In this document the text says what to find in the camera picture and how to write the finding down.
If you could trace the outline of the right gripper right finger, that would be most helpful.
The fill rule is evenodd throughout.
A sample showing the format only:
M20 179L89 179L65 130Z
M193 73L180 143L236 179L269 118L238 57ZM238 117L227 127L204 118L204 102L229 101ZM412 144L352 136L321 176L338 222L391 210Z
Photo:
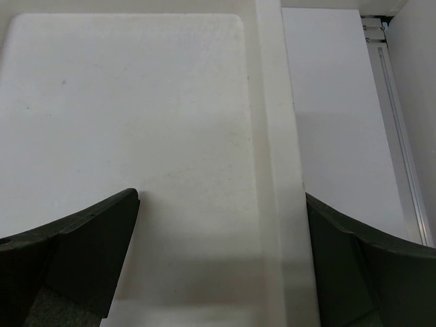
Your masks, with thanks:
M323 326L434 326L435 249L306 195Z

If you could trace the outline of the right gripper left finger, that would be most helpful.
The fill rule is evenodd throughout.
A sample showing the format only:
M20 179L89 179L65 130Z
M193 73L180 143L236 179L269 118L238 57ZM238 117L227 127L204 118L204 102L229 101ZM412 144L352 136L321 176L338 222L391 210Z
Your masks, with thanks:
M106 319L140 199L125 189L1 239L2 326L99 326Z

